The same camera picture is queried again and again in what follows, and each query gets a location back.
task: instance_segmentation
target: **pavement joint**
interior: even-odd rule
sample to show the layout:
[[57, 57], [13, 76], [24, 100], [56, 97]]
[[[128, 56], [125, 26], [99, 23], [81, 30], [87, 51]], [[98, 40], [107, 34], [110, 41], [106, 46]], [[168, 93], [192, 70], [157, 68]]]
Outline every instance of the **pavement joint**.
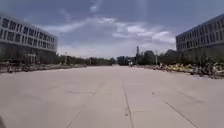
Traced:
[[132, 126], [132, 128], [135, 128], [134, 122], [133, 122], [133, 119], [132, 119], [131, 109], [130, 109], [129, 102], [128, 102], [128, 97], [127, 97], [125, 87], [124, 87], [124, 85], [125, 85], [124, 81], [122, 81], [121, 85], [122, 85], [122, 89], [124, 91], [124, 96], [125, 96], [125, 101], [126, 101], [126, 104], [127, 104], [127, 110], [128, 110], [128, 113], [129, 113], [128, 115], [129, 115], [130, 121], [131, 121], [131, 126]]
[[181, 115], [185, 120], [187, 120], [190, 124], [192, 124], [195, 128], [199, 128], [196, 124], [194, 124], [191, 120], [189, 120], [186, 116], [184, 116], [181, 112], [179, 112], [174, 106], [169, 104], [168, 102], [164, 101], [165, 104], [167, 104], [170, 108], [172, 108], [175, 112], [177, 112], [179, 115]]

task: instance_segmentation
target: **window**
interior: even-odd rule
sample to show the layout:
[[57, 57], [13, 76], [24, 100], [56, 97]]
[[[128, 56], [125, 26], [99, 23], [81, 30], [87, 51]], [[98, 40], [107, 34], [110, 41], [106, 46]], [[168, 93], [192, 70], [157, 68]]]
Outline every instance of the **window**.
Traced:
[[24, 36], [22, 37], [22, 43], [25, 43], [25, 42], [24, 42]]
[[16, 26], [16, 31], [17, 31], [17, 32], [19, 31], [19, 27], [20, 27], [20, 25], [17, 24], [17, 26]]
[[210, 32], [212, 32], [212, 24], [208, 25], [208, 29], [209, 29]]
[[214, 23], [214, 29], [217, 30], [217, 25], [216, 25], [216, 23]]
[[6, 39], [7, 31], [4, 31], [3, 39]]
[[10, 30], [16, 30], [16, 23], [13, 22], [13, 21], [10, 21], [9, 29]]
[[219, 21], [217, 21], [217, 27], [218, 27], [219, 29], [221, 29], [221, 25], [220, 25], [220, 22], [219, 22]]
[[23, 29], [23, 33], [24, 33], [24, 34], [27, 34], [27, 33], [28, 33], [28, 27], [24, 27], [24, 29]]
[[44, 40], [47, 40], [47, 35], [44, 34]]
[[29, 35], [30, 35], [30, 36], [33, 36], [33, 35], [34, 35], [34, 30], [31, 29], [31, 28], [29, 29]]
[[216, 41], [218, 41], [218, 40], [219, 40], [219, 33], [216, 32]]
[[8, 26], [9, 26], [9, 20], [4, 18], [2, 21], [2, 27], [8, 28]]
[[209, 36], [206, 36], [207, 44], [209, 44]]
[[40, 32], [39, 38], [42, 39], [43, 38], [43, 33]]
[[38, 46], [39, 46], [39, 47], [41, 46], [40, 40], [38, 41]]
[[215, 34], [212, 33], [213, 42], [215, 42]]
[[19, 32], [22, 32], [22, 27], [23, 27], [23, 25], [19, 26]]
[[8, 32], [7, 40], [8, 41], [13, 41], [14, 40], [14, 33], [13, 32]]
[[37, 36], [36, 37], [38, 37], [39, 36], [39, 32], [37, 32]]
[[46, 48], [46, 42], [43, 42], [43, 48]]
[[205, 34], [204, 27], [201, 28], [202, 35]]
[[210, 42], [213, 42], [212, 34], [210, 34]]
[[33, 41], [33, 46], [37, 46], [37, 40], [36, 39], [34, 39], [34, 41]]
[[27, 44], [27, 37], [25, 37], [25, 41], [24, 41], [24, 44]]
[[28, 37], [28, 42], [27, 42], [27, 44], [32, 45], [32, 44], [33, 44], [33, 39], [30, 38], [30, 37]]
[[0, 31], [0, 39], [2, 38], [3, 30]]
[[205, 25], [205, 33], [208, 33], [208, 26]]
[[221, 25], [224, 28], [224, 20], [223, 19], [221, 19]]
[[223, 40], [222, 31], [219, 32], [220, 40]]
[[16, 34], [16, 39], [15, 39], [15, 41], [16, 41], [16, 42], [20, 42], [20, 37], [21, 37], [20, 34]]

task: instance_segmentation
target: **white building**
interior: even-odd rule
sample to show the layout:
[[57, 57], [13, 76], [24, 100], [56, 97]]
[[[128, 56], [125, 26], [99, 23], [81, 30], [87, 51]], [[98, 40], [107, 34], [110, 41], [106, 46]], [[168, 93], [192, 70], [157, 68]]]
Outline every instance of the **white building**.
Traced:
[[45, 53], [56, 54], [58, 45], [56, 36], [0, 13], [0, 52], [5, 48], [3, 44], [7, 48], [26, 49], [23, 54], [40, 54], [42, 51], [42, 56]]
[[193, 61], [224, 60], [224, 14], [178, 35], [176, 47]]

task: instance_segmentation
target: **cloud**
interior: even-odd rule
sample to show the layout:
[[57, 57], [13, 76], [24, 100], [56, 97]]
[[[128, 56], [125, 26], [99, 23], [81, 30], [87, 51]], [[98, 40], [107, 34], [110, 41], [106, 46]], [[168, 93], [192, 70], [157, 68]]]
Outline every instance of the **cloud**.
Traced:
[[162, 31], [152, 36], [153, 40], [159, 40], [168, 43], [175, 43], [175, 38], [168, 31]]
[[127, 31], [129, 33], [143, 33], [145, 32], [145, 29], [139, 25], [133, 25], [133, 26], [128, 26]]
[[68, 13], [65, 9], [59, 9], [59, 14], [61, 14], [65, 19], [66, 21], [72, 21], [72, 16], [70, 13]]
[[89, 17], [41, 27], [59, 35], [59, 53], [68, 52], [73, 56], [109, 58], [135, 55], [137, 46], [142, 50], [159, 51], [175, 48], [174, 34], [165, 27], [122, 22], [111, 17]]
[[90, 7], [90, 11], [92, 13], [97, 13], [100, 9], [100, 6], [102, 5], [103, 0], [96, 0], [94, 1], [94, 4]]

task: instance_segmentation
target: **building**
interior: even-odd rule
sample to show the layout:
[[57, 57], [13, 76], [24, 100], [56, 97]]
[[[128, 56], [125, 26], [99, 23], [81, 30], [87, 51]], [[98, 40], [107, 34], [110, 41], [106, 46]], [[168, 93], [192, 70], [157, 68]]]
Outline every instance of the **building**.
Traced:
[[0, 58], [53, 63], [57, 37], [0, 13]]
[[193, 62], [224, 60], [224, 14], [176, 36], [176, 48]]

